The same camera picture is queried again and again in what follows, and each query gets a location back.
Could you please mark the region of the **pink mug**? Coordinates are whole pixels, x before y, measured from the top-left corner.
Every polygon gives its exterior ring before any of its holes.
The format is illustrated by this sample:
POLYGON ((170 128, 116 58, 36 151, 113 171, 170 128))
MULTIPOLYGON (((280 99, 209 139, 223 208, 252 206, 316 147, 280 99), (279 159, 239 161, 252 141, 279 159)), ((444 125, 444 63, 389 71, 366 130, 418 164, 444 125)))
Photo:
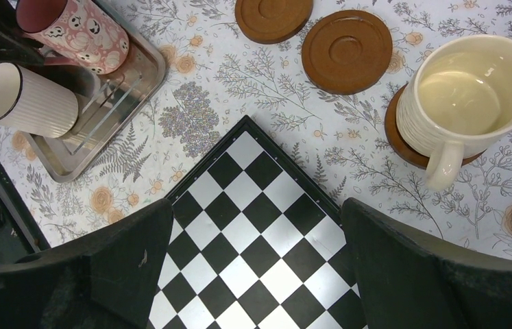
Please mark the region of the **pink mug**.
POLYGON ((82 66, 97 75, 116 71, 127 59, 126 31, 93 1, 18 1, 18 26, 59 53, 47 64, 82 66))

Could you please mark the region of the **white ribbed mug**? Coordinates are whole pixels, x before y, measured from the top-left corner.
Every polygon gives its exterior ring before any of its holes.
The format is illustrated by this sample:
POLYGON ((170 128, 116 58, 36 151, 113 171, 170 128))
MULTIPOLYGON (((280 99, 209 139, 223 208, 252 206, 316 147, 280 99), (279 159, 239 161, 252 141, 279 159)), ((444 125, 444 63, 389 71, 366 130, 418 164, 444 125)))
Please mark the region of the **white ribbed mug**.
POLYGON ((58 138, 75 125, 75 94, 47 78, 11 62, 0 62, 0 125, 58 138))

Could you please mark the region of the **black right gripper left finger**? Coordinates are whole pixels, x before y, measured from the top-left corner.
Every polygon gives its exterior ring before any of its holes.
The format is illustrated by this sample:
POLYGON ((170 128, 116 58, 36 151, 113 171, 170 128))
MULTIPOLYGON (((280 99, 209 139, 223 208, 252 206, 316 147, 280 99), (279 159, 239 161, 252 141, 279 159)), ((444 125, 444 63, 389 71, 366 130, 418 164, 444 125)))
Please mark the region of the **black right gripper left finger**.
POLYGON ((167 199, 0 265, 0 328, 146 328, 167 255, 167 199))

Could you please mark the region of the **brown wooden coaster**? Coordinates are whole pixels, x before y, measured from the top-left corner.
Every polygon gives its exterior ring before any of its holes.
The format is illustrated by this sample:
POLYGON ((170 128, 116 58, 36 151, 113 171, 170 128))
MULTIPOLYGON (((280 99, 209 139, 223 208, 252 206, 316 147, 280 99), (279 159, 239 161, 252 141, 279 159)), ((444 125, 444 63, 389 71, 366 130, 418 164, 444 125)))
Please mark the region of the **brown wooden coaster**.
POLYGON ((351 95, 373 86, 389 67, 391 32, 377 16, 342 10, 318 21, 302 45, 309 80, 332 94, 351 95))
POLYGON ((237 0, 235 17, 250 40, 270 45, 296 35, 308 22, 313 0, 237 0))
POLYGON ((418 167, 420 169, 426 169, 429 157, 420 154, 418 151, 414 150, 403 138, 398 129, 398 125, 396 122, 396 113, 397 113, 397 104, 399 102, 400 96, 404 92, 404 89, 408 83, 403 85, 393 96, 392 100, 389 102, 387 106, 387 110, 385 113, 385 134, 387 140, 392 147, 393 151, 401 157, 404 161, 409 164, 418 167))

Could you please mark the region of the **cream yellow mug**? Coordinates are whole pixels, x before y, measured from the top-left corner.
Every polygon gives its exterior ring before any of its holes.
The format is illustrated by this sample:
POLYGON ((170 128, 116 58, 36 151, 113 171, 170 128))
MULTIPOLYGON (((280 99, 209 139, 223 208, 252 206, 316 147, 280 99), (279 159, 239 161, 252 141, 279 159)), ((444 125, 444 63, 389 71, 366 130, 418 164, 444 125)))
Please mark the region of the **cream yellow mug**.
POLYGON ((428 159, 426 186, 450 187, 466 158, 512 131, 512 40, 464 36, 432 52, 400 95, 396 123, 428 159))

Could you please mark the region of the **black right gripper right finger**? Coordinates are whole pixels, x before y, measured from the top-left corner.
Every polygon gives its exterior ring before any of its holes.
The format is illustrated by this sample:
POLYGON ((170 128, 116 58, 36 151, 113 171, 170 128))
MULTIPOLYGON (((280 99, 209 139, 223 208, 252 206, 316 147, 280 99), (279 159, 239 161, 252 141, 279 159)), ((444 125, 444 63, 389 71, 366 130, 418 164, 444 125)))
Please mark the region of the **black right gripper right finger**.
POLYGON ((349 198, 341 221, 370 328, 512 328, 512 260, 349 198))

